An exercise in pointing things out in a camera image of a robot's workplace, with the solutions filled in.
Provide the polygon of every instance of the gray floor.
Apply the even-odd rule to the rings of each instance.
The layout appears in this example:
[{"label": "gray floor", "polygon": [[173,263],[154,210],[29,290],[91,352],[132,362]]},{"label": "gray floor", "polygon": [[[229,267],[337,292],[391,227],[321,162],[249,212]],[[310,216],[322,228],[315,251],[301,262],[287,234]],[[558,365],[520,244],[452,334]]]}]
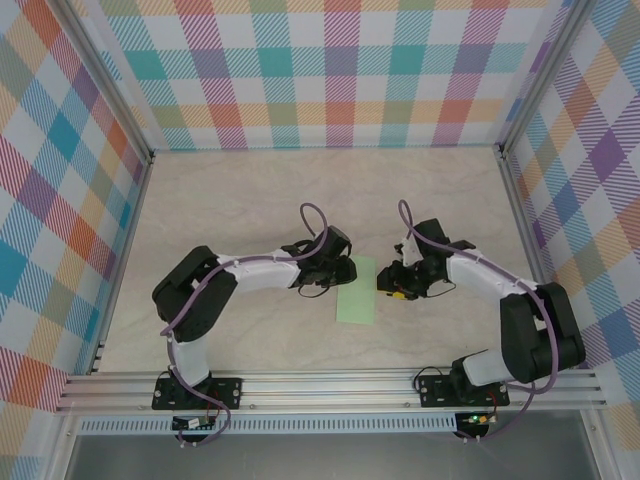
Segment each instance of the gray floor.
[{"label": "gray floor", "polygon": [[67,480],[599,478],[578,412],[529,412],[480,445],[452,434],[226,435],[183,450],[172,437],[80,437],[71,465]]},{"label": "gray floor", "polygon": [[[397,202],[416,221],[437,217],[518,275],[529,269],[493,152],[451,149],[308,149],[159,154],[118,298],[101,371],[166,368],[158,282],[195,246],[245,255],[308,237],[312,201],[349,235],[353,253],[394,260],[405,233]],[[311,218],[318,228],[318,222]],[[215,370],[402,368],[449,365],[499,344],[497,312],[458,288],[437,299],[376,298],[374,325],[336,322],[336,291],[291,290],[232,298],[208,338]]]}]

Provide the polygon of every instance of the perforated metal strip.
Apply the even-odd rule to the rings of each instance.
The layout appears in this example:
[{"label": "perforated metal strip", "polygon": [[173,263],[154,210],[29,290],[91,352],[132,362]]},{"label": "perforated metal strip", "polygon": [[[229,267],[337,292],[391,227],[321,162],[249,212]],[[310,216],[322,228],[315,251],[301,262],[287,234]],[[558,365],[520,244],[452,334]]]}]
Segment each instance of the perforated metal strip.
[{"label": "perforated metal strip", "polygon": [[[84,417],[79,435],[174,435],[171,418]],[[235,415],[226,434],[416,433],[455,429],[453,413]]]}]

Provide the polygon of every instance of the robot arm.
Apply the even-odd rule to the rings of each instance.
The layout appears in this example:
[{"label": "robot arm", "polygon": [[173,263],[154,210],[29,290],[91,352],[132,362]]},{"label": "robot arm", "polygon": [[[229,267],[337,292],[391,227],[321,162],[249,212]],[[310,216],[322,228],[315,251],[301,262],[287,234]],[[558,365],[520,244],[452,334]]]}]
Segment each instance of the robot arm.
[{"label": "robot arm", "polygon": [[[437,219],[416,225],[425,238],[482,257],[466,240],[451,242]],[[378,290],[390,296],[415,300],[428,297],[438,281],[468,287],[500,311],[501,349],[487,350],[453,362],[451,380],[463,399],[485,385],[518,380],[530,383],[551,373],[551,345],[546,329],[538,329],[541,313],[529,295],[496,271],[466,256],[438,249],[410,235],[396,251],[394,261],[378,276]],[[579,365],[585,350],[566,291],[557,283],[537,284],[522,280],[542,299],[556,334],[559,370]]]},{"label": "robot arm", "polygon": [[[355,264],[349,258],[351,242],[333,226],[329,227],[327,239],[316,254],[300,261],[283,260],[311,252],[319,241],[320,235],[265,255],[272,259],[231,263],[213,276],[175,327],[171,342],[175,365],[188,385],[196,386],[209,377],[206,335],[233,295],[261,288],[301,289],[305,285],[330,288],[355,280]],[[193,249],[153,291],[160,318],[171,322],[209,272],[237,259],[216,255],[206,246]]]}]

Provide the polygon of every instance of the green sticky note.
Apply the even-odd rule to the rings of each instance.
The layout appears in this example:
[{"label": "green sticky note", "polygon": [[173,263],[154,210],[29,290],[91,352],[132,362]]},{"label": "green sticky note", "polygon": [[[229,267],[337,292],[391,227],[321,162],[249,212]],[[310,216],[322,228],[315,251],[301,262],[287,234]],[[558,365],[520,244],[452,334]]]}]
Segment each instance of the green sticky note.
[{"label": "green sticky note", "polygon": [[376,260],[354,255],[358,278],[338,287],[336,321],[373,325],[376,318]]}]

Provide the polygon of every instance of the colorful checkered backdrop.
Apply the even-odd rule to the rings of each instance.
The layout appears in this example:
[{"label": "colorful checkered backdrop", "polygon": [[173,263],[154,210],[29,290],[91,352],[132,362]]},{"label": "colorful checkered backdrop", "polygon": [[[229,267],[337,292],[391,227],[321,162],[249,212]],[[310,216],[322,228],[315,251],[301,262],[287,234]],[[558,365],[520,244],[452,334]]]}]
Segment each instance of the colorful checkered backdrop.
[{"label": "colorful checkered backdrop", "polygon": [[514,170],[613,405],[619,454],[640,467],[640,0],[597,4]]},{"label": "colorful checkered backdrop", "polygon": [[74,0],[150,141],[176,150],[492,144],[560,3]]},{"label": "colorful checkered backdrop", "polygon": [[0,479],[30,479],[91,353],[142,162],[44,0],[0,12]]}]

